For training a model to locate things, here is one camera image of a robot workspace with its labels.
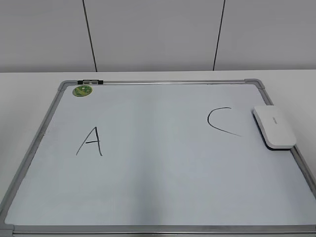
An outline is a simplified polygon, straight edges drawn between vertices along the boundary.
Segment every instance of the whiteboard surface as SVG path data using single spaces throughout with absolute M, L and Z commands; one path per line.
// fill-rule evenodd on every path
M 303 225 L 316 201 L 289 151 L 268 150 L 254 85 L 67 87 L 5 222 Z M 225 133 L 207 123 L 240 136 Z M 85 144 L 97 127 L 97 143 Z M 95 140 L 94 133 L 87 141 Z

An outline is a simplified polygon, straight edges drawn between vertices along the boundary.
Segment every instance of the gray corner piece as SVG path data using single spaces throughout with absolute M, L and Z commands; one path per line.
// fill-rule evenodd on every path
M 254 84 L 258 89 L 264 89 L 265 86 L 263 85 L 262 81 L 259 79 L 245 79 L 246 84 Z
M 58 90 L 66 90 L 67 86 L 69 85 L 77 85 L 76 80 L 65 80 L 62 83 L 60 83 Z

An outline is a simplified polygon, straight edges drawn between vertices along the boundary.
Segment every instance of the white eraser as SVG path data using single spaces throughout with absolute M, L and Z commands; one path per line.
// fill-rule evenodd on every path
M 294 132 L 278 107 L 255 106 L 253 114 L 268 147 L 291 149 L 296 144 Z

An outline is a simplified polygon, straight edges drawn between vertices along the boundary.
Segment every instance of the white table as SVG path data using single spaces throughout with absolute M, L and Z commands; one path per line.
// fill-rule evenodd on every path
M 52 102 L 60 82 L 101 80 L 260 79 L 275 105 L 294 128 L 298 147 L 316 176 L 316 70 L 134 72 L 134 73 L 9 73 L 0 74 L 0 200 Z

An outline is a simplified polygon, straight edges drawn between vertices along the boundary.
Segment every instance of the black marker writing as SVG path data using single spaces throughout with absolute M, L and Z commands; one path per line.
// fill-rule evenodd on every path
M 97 140 L 96 140 L 96 141 L 86 142 L 86 140 L 88 139 L 88 137 L 90 136 L 90 134 L 91 134 L 93 131 L 95 131 L 95 135 L 96 135 L 96 137 L 97 137 Z M 94 128 L 91 130 L 91 132 L 89 132 L 88 136 L 85 138 L 85 140 L 83 141 L 83 143 L 82 143 L 81 146 L 79 147 L 79 149 L 78 149 L 76 155 L 78 155 L 78 153 L 79 153 L 81 147 L 84 145 L 84 143 L 85 143 L 85 144 L 89 144 L 89 143 L 93 143 L 93 142 L 97 142 L 97 143 L 98 143 L 99 153 L 100 153 L 100 156 L 102 156 L 101 149 L 100 149 L 100 139 L 99 139 L 97 127 L 94 127 Z
M 232 135 L 241 137 L 241 136 L 238 135 L 238 134 L 235 134 L 235 133 L 232 133 L 232 132 L 228 132 L 228 131 L 225 131 L 225 130 L 220 129 L 220 128 L 218 128 L 218 127 L 215 127 L 214 125 L 212 125 L 212 124 L 209 122 L 209 118 L 210 118 L 211 114 L 212 114 L 214 111 L 216 111 L 216 110 L 222 110 L 222 109 L 232 109 L 232 108 L 230 108 L 230 107 L 221 107 L 221 108 L 217 108 L 217 109 L 212 110 L 212 111 L 208 114 L 208 116 L 207 116 L 207 123 L 208 123 L 211 127 L 215 128 L 215 129 L 218 129 L 218 130 L 220 130 L 220 131 L 222 131 L 222 132 L 226 132 L 226 133 L 229 133 L 229 134 L 232 134 Z

